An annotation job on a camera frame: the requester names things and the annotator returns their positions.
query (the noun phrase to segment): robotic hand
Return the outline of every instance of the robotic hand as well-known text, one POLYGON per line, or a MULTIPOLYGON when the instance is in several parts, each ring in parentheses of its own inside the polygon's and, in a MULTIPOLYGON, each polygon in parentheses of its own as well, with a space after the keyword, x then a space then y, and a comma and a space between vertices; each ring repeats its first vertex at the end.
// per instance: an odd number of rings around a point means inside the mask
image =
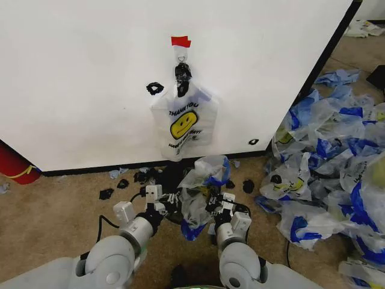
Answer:
POLYGON ((215 216, 222 284, 229 289, 321 288, 290 268, 257 256, 245 242, 251 218, 246 213, 232 214, 234 199, 233 194, 223 193, 222 209, 215 216))
MULTIPOLYGON (((0 289, 116 289, 128 288, 146 257, 146 244, 167 211, 161 185, 146 187, 146 210, 135 216, 130 202, 119 202, 114 212, 119 235, 102 239, 89 253, 75 259, 60 258, 0 284, 0 289)), ((212 196, 215 232, 220 256, 220 278, 230 289, 321 288, 280 264, 270 264, 246 245, 251 218, 233 213, 235 196, 212 196)))

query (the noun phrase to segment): yellow stripe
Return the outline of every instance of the yellow stripe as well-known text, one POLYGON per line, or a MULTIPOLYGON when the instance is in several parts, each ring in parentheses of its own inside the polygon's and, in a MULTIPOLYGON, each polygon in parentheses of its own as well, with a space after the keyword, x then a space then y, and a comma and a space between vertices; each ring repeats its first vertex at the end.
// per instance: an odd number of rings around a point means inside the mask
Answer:
POLYGON ((20 176, 22 176, 24 174, 28 175, 32 171, 32 169, 36 169, 36 167, 30 165, 29 167, 27 167, 23 172, 19 173, 18 175, 16 175, 16 176, 7 176, 6 175, 6 177, 10 178, 10 179, 16 179, 16 178, 18 178, 18 177, 20 177, 20 176))

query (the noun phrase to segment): black cable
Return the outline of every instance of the black cable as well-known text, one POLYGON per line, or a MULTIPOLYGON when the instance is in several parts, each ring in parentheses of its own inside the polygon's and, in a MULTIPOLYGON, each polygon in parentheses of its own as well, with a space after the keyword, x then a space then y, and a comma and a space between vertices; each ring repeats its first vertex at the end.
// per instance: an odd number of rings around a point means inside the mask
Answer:
POLYGON ((132 196, 132 198, 131 198, 131 200, 130 200, 130 202, 133 202, 134 201, 134 199, 137 197, 137 196, 141 196, 142 195, 142 193, 137 193, 137 194, 134 194, 133 196, 132 196))
POLYGON ((290 248, 290 241, 288 240, 288 243, 286 245, 286 264, 291 269, 290 260, 289 260, 289 248, 290 248))
POLYGON ((97 230, 97 239, 96 239, 96 242, 99 242, 100 241, 100 238, 102 236, 102 220, 106 221, 107 224, 109 224, 110 226, 118 229, 119 226, 115 225, 113 222, 111 222, 110 220, 108 220, 105 216, 103 215, 100 215, 99 216, 99 229, 97 230))

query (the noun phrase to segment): red object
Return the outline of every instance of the red object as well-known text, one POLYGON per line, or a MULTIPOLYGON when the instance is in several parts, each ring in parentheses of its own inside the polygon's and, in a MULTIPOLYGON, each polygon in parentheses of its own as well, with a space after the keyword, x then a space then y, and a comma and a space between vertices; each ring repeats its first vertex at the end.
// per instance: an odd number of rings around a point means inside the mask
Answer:
POLYGON ((189 48, 191 44, 191 40, 188 40, 188 36, 182 36, 182 37, 172 36, 171 44, 189 48))
POLYGON ((33 165, 3 143, 0 143, 0 172, 22 185, 40 177, 33 165))

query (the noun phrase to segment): black marker mark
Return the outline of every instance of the black marker mark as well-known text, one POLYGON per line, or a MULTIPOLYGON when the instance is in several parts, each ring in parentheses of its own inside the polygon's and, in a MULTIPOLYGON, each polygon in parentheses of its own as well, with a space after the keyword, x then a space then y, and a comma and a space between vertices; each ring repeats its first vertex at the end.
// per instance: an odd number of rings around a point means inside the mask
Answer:
POLYGON ((259 140, 257 138, 254 138, 252 140, 250 140, 248 143, 251 145, 251 146, 254 146, 257 144, 257 142, 259 142, 259 140))
POLYGON ((147 91, 151 95, 156 95, 159 92, 162 92, 164 87, 162 84, 159 84, 157 82, 151 82, 149 85, 146 86, 147 91))

